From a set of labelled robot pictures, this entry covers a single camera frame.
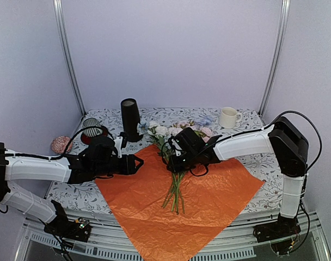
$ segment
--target pink flower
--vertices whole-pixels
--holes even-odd
[[[211,129],[209,129],[207,127],[201,128],[200,131],[203,132],[207,137],[213,136]]]
[[[182,131],[182,128],[174,128],[171,132],[173,136],[176,136],[179,132]]]

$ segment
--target orange tissue paper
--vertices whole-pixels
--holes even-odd
[[[145,163],[135,175],[99,179],[111,211],[146,261],[188,261],[230,225],[263,182],[236,159],[209,166],[209,173],[181,182],[185,214],[162,208],[172,183],[171,173],[151,145],[138,153]]]

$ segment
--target black cup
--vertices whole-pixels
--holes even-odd
[[[137,101],[132,98],[121,101],[121,113],[123,130],[127,134],[127,140],[137,142],[143,138],[137,131],[138,123],[140,123],[140,114]]]

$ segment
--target table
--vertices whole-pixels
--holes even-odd
[[[257,129],[263,126],[260,117],[254,110],[241,109],[238,111],[242,113],[243,117],[242,121],[237,123],[234,129],[225,129],[218,124],[217,119],[219,118],[220,109],[217,108],[145,108],[140,109],[140,116],[147,121],[153,120],[162,125],[170,126],[172,123],[186,122],[210,115],[216,121],[209,128],[215,134],[222,134],[223,136],[229,136],[249,129]],[[98,119],[114,136],[117,136],[123,130],[119,109],[90,110],[85,116],[85,119],[89,117]],[[124,154],[136,153],[150,144],[149,137],[145,135],[139,142],[129,142],[122,152]],[[78,154],[86,147],[78,136],[73,142],[73,149],[70,153]],[[239,157],[238,160],[253,176],[265,181],[264,185],[241,214],[279,209],[282,197],[283,176],[280,173],[275,156],[273,154],[256,154]],[[93,217],[96,216],[95,214],[100,214],[100,218],[107,216],[113,217],[109,206],[95,182],[86,182],[79,185],[52,182],[47,193],[47,199],[55,200],[69,210],[76,210],[80,213],[91,213]]]

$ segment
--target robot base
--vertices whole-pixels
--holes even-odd
[[[253,234],[260,243],[288,237],[300,232],[300,225],[296,217],[288,219],[279,214],[277,221],[255,226]]]

